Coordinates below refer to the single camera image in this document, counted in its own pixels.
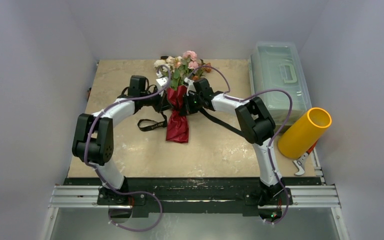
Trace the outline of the red paper flower bouquet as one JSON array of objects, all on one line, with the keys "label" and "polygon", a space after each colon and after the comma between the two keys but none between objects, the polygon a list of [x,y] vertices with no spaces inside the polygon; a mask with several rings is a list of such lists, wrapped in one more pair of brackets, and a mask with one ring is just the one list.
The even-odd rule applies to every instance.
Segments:
[{"label": "red paper flower bouquet", "polygon": [[189,122],[185,115],[181,115],[181,109],[185,106],[184,96],[187,93],[185,79],[197,81],[204,77],[205,73],[212,71],[210,63],[205,63],[198,58],[195,51],[187,50],[179,56],[161,57],[156,60],[153,67],[164,77],[168,77],[170,87],[167,89],[167,100],[171,106],[166,140],[179,144],[189,142]]}]

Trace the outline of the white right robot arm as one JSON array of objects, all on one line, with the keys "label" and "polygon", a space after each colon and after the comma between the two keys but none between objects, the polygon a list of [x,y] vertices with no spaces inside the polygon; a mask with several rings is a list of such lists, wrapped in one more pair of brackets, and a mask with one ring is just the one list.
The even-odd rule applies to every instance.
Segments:
[{"label": "white right robot arm", "polygon": [[[284,183],[272,146],[276,125],[263,100],[258,96],[249,100],[226,96],[221,91],[213,91],[205,78],[197,81],[186,78],[184,82],[186,93],[183,96],[180,115],[187,116],[200,112],[213,123],[250,143],[259,167],[260,200],[268,204],[278,200],[284,189]],[[236,116],[239,128],[210,115],[208,111]]]}]

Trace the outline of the red handled pliers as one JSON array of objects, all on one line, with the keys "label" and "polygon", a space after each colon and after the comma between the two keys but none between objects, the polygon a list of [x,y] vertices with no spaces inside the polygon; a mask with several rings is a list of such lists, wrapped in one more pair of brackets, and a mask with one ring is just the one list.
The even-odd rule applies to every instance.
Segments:
[{"label": "red handled pliers", "polygon": [[316,145],[317,141],[305,153],[303,153],[300,158],[293,161],[293,164],[297,169],[297,172],[294,174],[295,176],[302,176],[305,173],[306,159],[312,153]]}]

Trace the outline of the clear plastic storage box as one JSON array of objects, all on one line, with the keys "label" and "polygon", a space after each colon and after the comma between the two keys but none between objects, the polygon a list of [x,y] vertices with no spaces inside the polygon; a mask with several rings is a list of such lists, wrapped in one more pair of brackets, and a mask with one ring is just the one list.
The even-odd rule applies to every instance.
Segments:
[{"label": "clear plastic storage box", "polygon": [[292,109],[284,128],[291,127],[312,108],[298,50],[292,42],[257,42],[248,60],[251,93],[282,89],[291,96]]}]

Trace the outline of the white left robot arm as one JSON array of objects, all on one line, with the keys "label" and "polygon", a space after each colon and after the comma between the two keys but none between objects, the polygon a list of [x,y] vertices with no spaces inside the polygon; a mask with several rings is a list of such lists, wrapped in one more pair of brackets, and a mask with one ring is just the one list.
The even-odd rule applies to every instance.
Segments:
[{"label": "white left robot arm", "polygon": [[137,113],[142,107],[158,107],[162,93],[169,87],[169,79],[157,75],[156,85],[150,90],[145,76],[133,75],[116,100],[93,114],[82,113],[77,118],[72,154],[92,168],[102,186],[110,190],[109,197],[118,205],[126,203],[129,191],[126,177],[114,160],[114,127]]}]

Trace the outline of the yellow cylinder vase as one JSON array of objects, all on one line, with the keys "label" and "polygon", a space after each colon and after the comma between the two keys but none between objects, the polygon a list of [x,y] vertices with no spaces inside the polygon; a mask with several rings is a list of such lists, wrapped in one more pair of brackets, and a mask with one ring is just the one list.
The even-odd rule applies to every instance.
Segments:
[{"label": "yellow cylinder vase", "polygon": [[325,109],[309,109],[279,138],[279,152],[286,158],[298,159],[320,139],[332,122]]}]

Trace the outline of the black printed ribbon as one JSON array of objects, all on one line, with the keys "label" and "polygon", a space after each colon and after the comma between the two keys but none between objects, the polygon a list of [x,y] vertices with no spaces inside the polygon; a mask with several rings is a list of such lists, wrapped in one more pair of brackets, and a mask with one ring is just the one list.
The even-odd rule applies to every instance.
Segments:
[{"label": "black printed ribbon", "polygon": [[[224,127],[225,129],[235,133],[236,135],[244,138],[244,134],[241,130],[229,125],[228,123],[216,118],[209,114],[206,110],[201,108],[199,110],[208,120],[211,122]],[[174,125],[170,127],[167,116],[162,112],[163,121],[157,122],[151,119],[140,119],[137,123],[137,127],[142,132],[149,132],[159,128],[167,128],[166,141],[186,144],[189,142],[189,123],[186,116],[176,116],[179,121],[174,121]]]}]

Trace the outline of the black table edge rail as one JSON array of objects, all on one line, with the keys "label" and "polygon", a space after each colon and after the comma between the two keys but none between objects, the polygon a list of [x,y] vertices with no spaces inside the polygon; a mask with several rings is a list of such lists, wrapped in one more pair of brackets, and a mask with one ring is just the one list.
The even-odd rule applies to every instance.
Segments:
[{"label": "black table edge rail", "polygon": [[[285,177],[283,182],[288,194],[289,186],[322,186],[318,177]],[[128,204],[127,208],[112,208],[114,215],[122,210],[134,218],[146,218],[150,213],[176,214],[241,214],[244,217],[260,216],[278,219],[282,209],[290,203],[281,191],[273,199],[262,203],[261,189],[257,177],[132,177],[127,180],[131,195],[123,196],[102,186],[98,178],[66,178],[62,186],[98,186],[101,199],[107,203]],[[233,200],[233,202],[207,203],[161,203],[163,199],[198,197],[211,200]]]}]

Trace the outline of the aluminium frame rail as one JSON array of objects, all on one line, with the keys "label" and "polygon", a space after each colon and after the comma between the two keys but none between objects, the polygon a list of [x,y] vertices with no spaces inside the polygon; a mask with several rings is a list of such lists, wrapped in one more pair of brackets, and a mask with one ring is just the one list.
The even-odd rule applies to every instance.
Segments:
[{"label": "aluminium frame rail", "polygon": [[[291,197],[289,206],[291,208],[339,208],[341,206],[337,189],[333,185],[292,185],[287,187]],[[179,199],[163,199],[163,203],[232,203],[232,199],[209,199],[199,197],[181,196]],[[95,185],[60,185],[52,192],[49,208],[128,208],[128,204],[105,203],[100,197],[99,187]]]}]

